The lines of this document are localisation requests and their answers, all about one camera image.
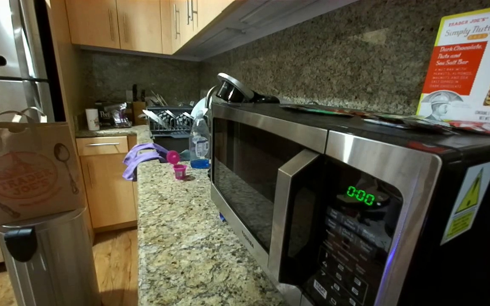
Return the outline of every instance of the wooden floor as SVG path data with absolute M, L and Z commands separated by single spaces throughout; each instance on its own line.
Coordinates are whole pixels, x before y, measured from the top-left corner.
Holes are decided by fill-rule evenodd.
M 96 234 L 94 260 L 103 306 L 137 306 L 137 230 Z M 0 306 L 16 300 L 4 265 L 0 265 Z

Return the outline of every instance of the upper cabinet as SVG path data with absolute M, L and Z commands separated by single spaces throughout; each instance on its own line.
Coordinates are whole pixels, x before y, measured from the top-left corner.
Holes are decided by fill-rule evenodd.
M 161 0 L 66 0 L 66 5 L 72 43 L 172 54 L 162 45 Z
M 66 0 L 71 42 L 120 48 L 115 0 Z
M 66 0 L 73 43 L 202 60 L 357 0 Z

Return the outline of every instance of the refrigerator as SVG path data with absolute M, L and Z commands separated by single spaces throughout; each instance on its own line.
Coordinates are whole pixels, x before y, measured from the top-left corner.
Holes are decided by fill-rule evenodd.
M 6 59 L 0 66 L 0 112 L 35 106 L 49 122 L 65 121 L 46 5 L 0 0 L 0 56 Z

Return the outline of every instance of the microwave door handle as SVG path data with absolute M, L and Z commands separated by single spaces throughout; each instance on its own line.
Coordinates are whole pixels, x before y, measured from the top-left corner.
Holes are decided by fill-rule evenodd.
M 283 256 L 282 251 L 288 220 L 292 178 L 313 163 L 319 155 L 317 152 L 303 149 L 300 153 L 292 157 L 290 161 L 282 165 L 277 172 L 276 194 L 273 205 L 272 239 L 270 256 L 268 258 L 268 270 L 271 276 L 277 281 L 279 281 Z

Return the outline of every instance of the kitchen counter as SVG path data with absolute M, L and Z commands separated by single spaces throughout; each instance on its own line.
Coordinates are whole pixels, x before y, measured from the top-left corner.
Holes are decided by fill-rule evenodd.
M 77 137 L 136 134 L 147 126 L 77 132 Z M 169 164 L 140 164 L 138 177 L 139 305 L 283 306 L 284 300 L 210 197 L 207 170 L 188 167 L 175 180 Z

